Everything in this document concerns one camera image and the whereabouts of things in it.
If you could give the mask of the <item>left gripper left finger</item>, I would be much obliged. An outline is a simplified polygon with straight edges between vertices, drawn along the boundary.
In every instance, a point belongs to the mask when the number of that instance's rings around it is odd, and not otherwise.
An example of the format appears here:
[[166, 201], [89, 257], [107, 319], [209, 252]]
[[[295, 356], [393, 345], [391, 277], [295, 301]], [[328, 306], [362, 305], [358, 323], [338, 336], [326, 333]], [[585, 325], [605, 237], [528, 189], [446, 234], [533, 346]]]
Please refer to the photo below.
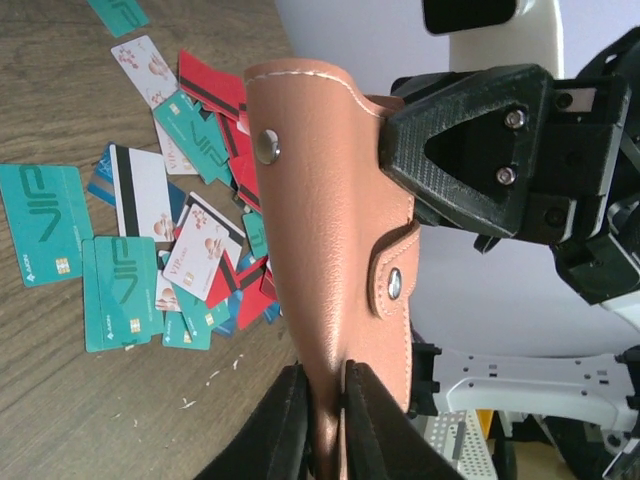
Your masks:
[[309, 400], [301, 365], [284, 367], [234, 439], [198, 479], [305, 479]]

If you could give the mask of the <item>pink leather card holder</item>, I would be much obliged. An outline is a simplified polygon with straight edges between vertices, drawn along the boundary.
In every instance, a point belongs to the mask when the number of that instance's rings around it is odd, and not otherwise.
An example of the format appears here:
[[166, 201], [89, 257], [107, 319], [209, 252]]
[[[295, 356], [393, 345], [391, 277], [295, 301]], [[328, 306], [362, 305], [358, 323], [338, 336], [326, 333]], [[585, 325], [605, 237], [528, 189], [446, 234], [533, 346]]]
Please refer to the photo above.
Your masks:
[[409, 405], [420, 227], [378, 159], [380, 129], [404, 103], [318, 60], [256, 65], [244, 83], [275, 289], [310, 384], [314, 473], [344, 479], [347, 362]]

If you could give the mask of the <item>white floral VIP card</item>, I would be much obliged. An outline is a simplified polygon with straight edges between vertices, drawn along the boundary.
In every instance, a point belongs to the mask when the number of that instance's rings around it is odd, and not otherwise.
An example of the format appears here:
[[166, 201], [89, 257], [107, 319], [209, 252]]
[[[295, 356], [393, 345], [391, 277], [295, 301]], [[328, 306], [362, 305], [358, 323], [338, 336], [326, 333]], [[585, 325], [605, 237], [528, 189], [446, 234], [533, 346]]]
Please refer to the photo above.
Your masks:
[[200, 300], [205, 300], [226, 253], [235, 265], [245, 234], [223, 216], [193, 203], [165, 263], [163, 276]]

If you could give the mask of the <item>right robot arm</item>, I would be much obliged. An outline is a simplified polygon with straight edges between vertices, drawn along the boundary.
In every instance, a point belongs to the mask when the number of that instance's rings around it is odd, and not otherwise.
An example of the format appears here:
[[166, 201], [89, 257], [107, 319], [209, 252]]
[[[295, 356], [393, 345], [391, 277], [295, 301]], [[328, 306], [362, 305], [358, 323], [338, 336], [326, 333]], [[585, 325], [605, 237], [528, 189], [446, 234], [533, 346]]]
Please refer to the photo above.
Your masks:
[[[396, 80], [406, 104], [379, 142], [423, 224], [549, 247], [584, 301], [639, 319], [639, 32], [562, 76], [554, 1], [426, 1], [450, 39], [444, 73]], [[411, 415], [520, 410], [597, 425], [606, 479], [639, 475], [639, 351], [491, 357], [413, 346]]]

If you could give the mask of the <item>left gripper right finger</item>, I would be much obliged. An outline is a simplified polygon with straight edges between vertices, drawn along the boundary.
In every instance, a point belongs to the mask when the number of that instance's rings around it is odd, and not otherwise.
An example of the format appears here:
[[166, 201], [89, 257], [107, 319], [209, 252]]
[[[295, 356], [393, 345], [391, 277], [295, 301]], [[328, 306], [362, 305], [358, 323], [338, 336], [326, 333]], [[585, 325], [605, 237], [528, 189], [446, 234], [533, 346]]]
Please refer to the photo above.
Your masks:
[[345, 448], [350, 479], [461, 477], [413, 427], [369, 365], [348, 361], [345, 387]]

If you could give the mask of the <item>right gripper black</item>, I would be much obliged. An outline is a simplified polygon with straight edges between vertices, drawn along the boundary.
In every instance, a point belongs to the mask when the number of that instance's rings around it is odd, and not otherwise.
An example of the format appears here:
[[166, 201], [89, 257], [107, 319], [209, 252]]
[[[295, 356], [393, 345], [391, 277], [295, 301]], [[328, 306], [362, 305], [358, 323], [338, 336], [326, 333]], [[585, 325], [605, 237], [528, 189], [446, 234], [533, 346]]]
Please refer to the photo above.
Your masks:
[[401, 77], [380, 167], [425, 223], [548, 246], [595, 305], [639, 288], [638, 30], [555, 81], [549, 109], [553, 82], [532, 64]]

